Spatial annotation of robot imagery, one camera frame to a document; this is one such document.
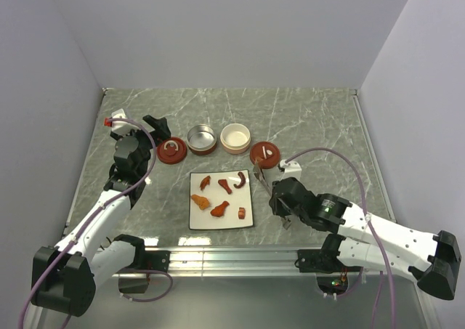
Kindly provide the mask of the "metal tongs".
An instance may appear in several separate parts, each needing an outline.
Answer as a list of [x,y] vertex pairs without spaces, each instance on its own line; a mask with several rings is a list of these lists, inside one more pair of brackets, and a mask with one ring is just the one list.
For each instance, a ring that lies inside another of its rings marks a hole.
[[[256,163],[256,161],[254,161],[254,169],[253,169],[254,176],[262,184],[262,186],[265,188],[265,191],[267,192],[267,194],[270,197],[272,197],[272,188],[267,183],[267,180],[264,177],[264,172],[263,172],[262,167],[260,166],[260,164],[261,163]],[[286,217],[281,217],[280,219],[281,219],[283,228],[285,230],[287,230],[291,226],[291,220],[289,218],[286,218]]]

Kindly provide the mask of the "dark red curved sausage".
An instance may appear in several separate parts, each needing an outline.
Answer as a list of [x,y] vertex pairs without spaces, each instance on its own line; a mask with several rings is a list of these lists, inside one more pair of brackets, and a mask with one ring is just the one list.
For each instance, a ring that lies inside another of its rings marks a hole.
[[234,184],[234,187],[236,189],[242,188],[246,184],[246,176],[244,175],[242,171],[238,172],[238,177],[240,179],[239,183]]

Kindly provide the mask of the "small red drumstick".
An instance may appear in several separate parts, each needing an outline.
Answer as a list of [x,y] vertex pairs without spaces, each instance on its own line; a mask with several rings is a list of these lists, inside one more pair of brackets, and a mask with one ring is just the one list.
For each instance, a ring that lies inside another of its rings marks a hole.
[[233,192],[226,179],[219,179],[218,184],[227,192],[228,195],[230,195]]

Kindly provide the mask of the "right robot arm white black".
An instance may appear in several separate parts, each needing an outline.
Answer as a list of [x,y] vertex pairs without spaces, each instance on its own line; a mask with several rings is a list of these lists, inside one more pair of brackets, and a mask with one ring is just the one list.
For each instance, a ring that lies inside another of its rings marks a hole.
[[420,232],[364,213],[339,196],[312,193],[294,177],[272,183],[269,205],[284,220],[295,216],[328,234],[320,249],[298,252],[300,272],[371,269],[404,277],[435,298],[454,299],[461,266],[454,234]]

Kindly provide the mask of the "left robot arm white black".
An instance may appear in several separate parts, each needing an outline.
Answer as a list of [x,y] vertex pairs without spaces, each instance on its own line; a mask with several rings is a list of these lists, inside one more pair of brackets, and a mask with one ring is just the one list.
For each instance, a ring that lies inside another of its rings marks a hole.
[[140,237],[119,235],[108,247],[102,246],[142,196],[155,165],[156,148],[171,136],[166,118],[145,115],[143,121],[151,131],[128,119],[122,110],[105,119],[116,141],[108,180],[81,222],[56,245],[36,252],[27,305],[80,317],[97,288],[115,273],[145,267],[145,241]]

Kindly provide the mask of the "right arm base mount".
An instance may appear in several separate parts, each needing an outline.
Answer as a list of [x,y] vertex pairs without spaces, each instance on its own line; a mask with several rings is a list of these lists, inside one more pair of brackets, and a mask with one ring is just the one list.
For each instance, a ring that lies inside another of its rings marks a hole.
[[319,249],[299,249],[294,266],[299,269],[300,273],[359,272],[362,267],[348,266],[337,259],[341,242],[345,240],[346,238],[341,235],[330,234]]

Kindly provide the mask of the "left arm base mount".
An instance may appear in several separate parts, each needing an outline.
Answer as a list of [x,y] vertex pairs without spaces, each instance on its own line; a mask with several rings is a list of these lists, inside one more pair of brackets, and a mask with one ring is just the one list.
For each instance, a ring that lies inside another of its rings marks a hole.
[[[133,262],[119,271],[120,274],[141,274],[144,278],[123,277],[118,280],[120,296],[133,302],[149,303],[165,297],[173,287],[173,277],[168,273],[170,251],[147,251],[145,241],[142,238],[131,235],[119,235],[114,240],[130,244],[135,248]],[[154,298],[135,298],[132,294],[143,294],[150,285],[151,275],[163,275],[168,281],[168,288]]]

